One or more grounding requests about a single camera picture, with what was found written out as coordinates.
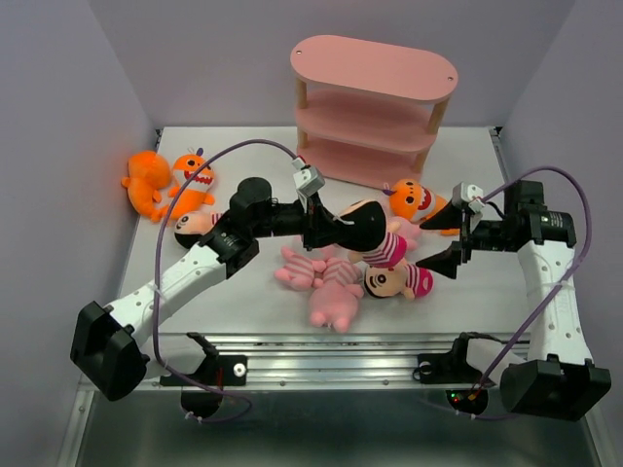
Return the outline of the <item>boy doll pink pants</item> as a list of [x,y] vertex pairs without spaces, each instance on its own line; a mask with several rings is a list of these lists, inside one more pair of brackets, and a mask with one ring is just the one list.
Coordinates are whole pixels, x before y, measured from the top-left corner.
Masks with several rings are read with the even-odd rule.
[[192,211],[182,215],[173,229],[177,243],[185,249],[190,249],[203,235],[213,229],[222,216],[222,212],[203,211]]
[[377,299],[402,295],[414,300],[433,290],[434,277],[429,269],[402,262],[386,269],[368,266],[362,283],[367,293]]
[[407,240],[396,233],[399,223],[388,223],[381,204],[363,199],[345,208],[339,219],[348,227],[343,247],[348,260],[374,268],[391,269],[406,264]]

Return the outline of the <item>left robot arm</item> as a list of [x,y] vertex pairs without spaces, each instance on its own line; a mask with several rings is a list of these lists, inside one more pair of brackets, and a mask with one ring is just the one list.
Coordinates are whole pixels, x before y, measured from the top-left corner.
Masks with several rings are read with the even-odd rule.
[[143,353],[142,345],[156,342],[160,325],[194,297],[252,261],[261,238],[296,235],[308,250],[337,244],[368,252],[382,244],[385,228],[384,210],[375,200],[336,215],[318,194],[280,203],[267,180],[246,178],[215,227],[175,264],[156,270],[152,281],[108,305],[90,302],[79,311],[70,359],[107,400],[118,401],[146,378],[152,361],[164,364],[159,353]]

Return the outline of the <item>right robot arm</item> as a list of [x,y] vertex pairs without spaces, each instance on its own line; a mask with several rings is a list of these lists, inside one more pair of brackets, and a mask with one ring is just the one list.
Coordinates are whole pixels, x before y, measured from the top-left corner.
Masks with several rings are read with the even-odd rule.
[[516,254],[532,309],[508,341],[459,336],[461,348],[449,354],[449,371],[459,379],[478,379],[467,394],[450,400],[467,413],[481,392],[495,386],[510,413],[577,421],[611,387],[609,370],[596,366],[583,336],[573,283],[588,250],[575,248],[572,217],[546,206],[541,183],[516,180],[498,192],[504,207],[497,220],[482,217],[489,197],[460,183],[449,204],[421,225],[458,229],[458,240],[419,262],[448,278],[456,278],[475,251]]

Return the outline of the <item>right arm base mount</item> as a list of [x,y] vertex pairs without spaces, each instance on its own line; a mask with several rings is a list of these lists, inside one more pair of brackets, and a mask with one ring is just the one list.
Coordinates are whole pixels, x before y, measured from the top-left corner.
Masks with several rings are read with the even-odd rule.
[[488,406],[488,389],[495,384],[487,379],[480,383],[482,371],[467,363],[467,350],[477,343],[504,342],[491,335],[478,332],[462,332],[454,339],[451,349],[446,353],[420,353],[418,365],[413,370],[413,379],[422,384],[475,384],[473,389],[448,389],[446,398],[451,408],[459,414],[472,418],[487,419],[482,413]]

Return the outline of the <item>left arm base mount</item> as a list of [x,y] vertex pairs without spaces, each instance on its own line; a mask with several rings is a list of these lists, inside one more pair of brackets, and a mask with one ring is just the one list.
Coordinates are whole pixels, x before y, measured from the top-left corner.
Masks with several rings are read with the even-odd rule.
[[[225,386],[242,387],[246,385],[248,358],[245,355],[223,355],[215,345],[197,332],[186,336],[202,350],[203,358],[190,374],[180,377],[172,373],[160,377],[163,387],[180,387],[180,407],[185,418],[199,424],[226,422],[247,415],[252,409],[252,402],[237,393],[226,391]],[[225,416],[216,414],[227,403],[243,402],[245,408],[238,413]]]

